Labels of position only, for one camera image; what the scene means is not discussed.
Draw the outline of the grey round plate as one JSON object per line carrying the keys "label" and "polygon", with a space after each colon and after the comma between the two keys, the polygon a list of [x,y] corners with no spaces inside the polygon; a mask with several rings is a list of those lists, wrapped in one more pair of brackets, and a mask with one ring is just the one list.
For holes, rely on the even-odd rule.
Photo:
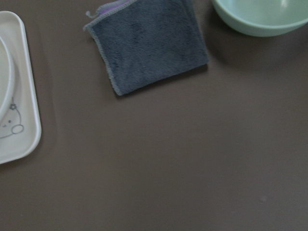
{"label": "grey round plate", "polygon": [[15,85],[15,67],[7,44],[0,38],[0,120],[6,115]]}

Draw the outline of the cream rabbit tray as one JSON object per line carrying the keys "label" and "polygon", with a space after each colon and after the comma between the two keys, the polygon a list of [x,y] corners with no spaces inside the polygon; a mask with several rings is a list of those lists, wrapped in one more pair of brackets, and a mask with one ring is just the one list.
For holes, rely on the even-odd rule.
{"label": "cream rabbit tray", "polygon": [[41,138],[41,123],[26,30],[17,14],[0,13],[0,37],[8,46],[15,67],[14,94],[0,123],[0,162],[3,164],[34,151]]}

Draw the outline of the grey folded cloth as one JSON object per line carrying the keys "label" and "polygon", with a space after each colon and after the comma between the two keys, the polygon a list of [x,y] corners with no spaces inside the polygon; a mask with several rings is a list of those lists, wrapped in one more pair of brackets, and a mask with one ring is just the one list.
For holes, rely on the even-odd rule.
{"label": "grey folded cloth", "polygon": [[117,0],[84,26],[119,96],[208,63],[190,0]]}

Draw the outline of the mint green bowl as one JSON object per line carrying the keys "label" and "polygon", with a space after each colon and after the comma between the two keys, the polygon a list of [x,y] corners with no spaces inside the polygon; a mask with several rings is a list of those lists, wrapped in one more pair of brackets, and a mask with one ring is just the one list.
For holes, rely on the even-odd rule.
{"label": "mint green bowl", "polygon": [[308,23],[306,0],[213,0],[222,21],[249,36],[273,37]]}

